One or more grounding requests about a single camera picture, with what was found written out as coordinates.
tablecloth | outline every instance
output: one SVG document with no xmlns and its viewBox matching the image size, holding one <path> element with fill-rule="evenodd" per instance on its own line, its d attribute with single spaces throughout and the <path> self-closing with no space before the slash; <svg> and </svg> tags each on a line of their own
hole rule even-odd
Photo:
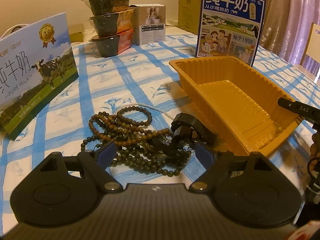
<svg viewBox="0 0 320 240">
<path fill-rule="evenodd" d="M 167 35 L 166 41 L 144 46 L 133 45 L 117 57 L 101 58 L 97 48 L 84 42 L 73 45 L 79 78 L 52 100 L 20 133 L 15 141 L 0 137 L 0 235 L 17 222 L 10 208 L 12 190 L 49 153 L 60 151 L 64 156 L 77 155 L 84 138 L 91 136 L 88 120 L 94 113 L 114 113 L 129 103 L 145 103 L 175 116 L 180 112 L 197 116 L 191 100 L 181 89 L 176 71 L 169 61 L 194 57 L 197 36 Z M 319 87 L 299 70 L 277 55 L 258 48 L 255 69 L 282 87 L 296 100 L 320 108 Z M 170 127 L 171 120 L 151 110 L 151 129 Z M 135 120 L 142 114 L 131 113 Z M 308 180 L 311 135 L 306 121 L 269 158 L 296 187 L 303 192 Z M 126 183 L 185 183 L 188 187 L 204 171 L 193 154 L 178 177 L 140 174 L 121 165 L 107 169 L 123 186 Z"/>
</svg>

gray ribbed panel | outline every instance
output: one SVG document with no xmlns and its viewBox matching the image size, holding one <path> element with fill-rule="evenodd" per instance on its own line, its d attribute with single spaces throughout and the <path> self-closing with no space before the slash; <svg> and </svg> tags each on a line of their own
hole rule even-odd
<svg viewBox="0 0 320 240">
<path fill-rule="evenodd" d="M 60 228 L 19 224 L 5 240 L 283 240 L 293 225 L 246 228 L 222 216 L 205 195 L 184 184 L 129 184 L 106 195 L 85 219 Z"/>
</svg>

hand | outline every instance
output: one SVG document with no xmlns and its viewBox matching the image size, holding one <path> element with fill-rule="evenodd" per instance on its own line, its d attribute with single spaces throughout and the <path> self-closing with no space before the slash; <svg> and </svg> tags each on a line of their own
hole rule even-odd
<svg viewBox="0 0 320 240">
<path fill-rule="evenodd" d="M 314 143 L 310 146 L 310 153 L 311 153 L 310 159 L 320 156 L 320 132 L 316 132 L 315 134 L 312 135 L 311 138 Z M 316 160 L 310 164 L 310 171 L 314 170 L 315 165 L 317 163 L 318 161 Z"/>
</svg>

pile of jewelry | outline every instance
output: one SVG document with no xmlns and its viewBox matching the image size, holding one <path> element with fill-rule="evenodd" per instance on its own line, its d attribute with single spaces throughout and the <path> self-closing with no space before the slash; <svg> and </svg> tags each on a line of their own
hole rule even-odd
<svg viewBox="0 0 320 240">
<path fill-rule="evenodd" d="M 146 122 L 136 122 L 132 119 L 124 117 L 123 114 L 130 111 L 139 111 L 145 114 L 148 118 Z M 105 131 L 99 132 L 93 123 L 96 123 Z M 151 113 L 139 106 L 125 107 L 117 112 L 116 115 L 109 115 L 106 112 L 99 112 L 91 116 L 89 120 L 89 128 L 94 134 L 91 137 L 83 140 L 81 144 L 81 151 L 85 150 L 86 145 L 91 141 L 99 139 L 102 143 L 97 144 L 96 147 L 102 147 L 109 141 L 113 141 L 118 147 L 116 158 L 112 161 L 111 166 L 124 164 L 140 173 L 158 173 L 168 175 L 169 177 L 178 176 L 182 167 L 178 167 L 174 171 L 163 169 L 166 164 L 176 165 L 176 160 L 166 157 L 158 160 L 157 155 L 160 152 L 151 152 L 144 147 L 147 140 L 158 136 L 167 136 L 170 133 L 169 128 L 159 131 L 145 130 L 140 126 L 148 126 L 152 122 Z"/>
</svg>

white plastic handle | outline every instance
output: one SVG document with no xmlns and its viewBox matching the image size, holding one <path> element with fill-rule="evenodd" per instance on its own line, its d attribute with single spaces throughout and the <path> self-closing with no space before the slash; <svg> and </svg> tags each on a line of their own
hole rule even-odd
<svg viewBox="0 0 320 240">
<path fill-rule="evenodd" d="M 15 26 L 10 27 L 9 29 L 7 29 L 4 34 L 2 34 L 2 36 L 0 37 L 0 40 L 9 32 L 12 31 L 14 28 L 19 27 L 19 26 L 27 26 L 28 24 L 26 23 L 22 23 L 22 24 L 17 24 Z"/>
</svg>

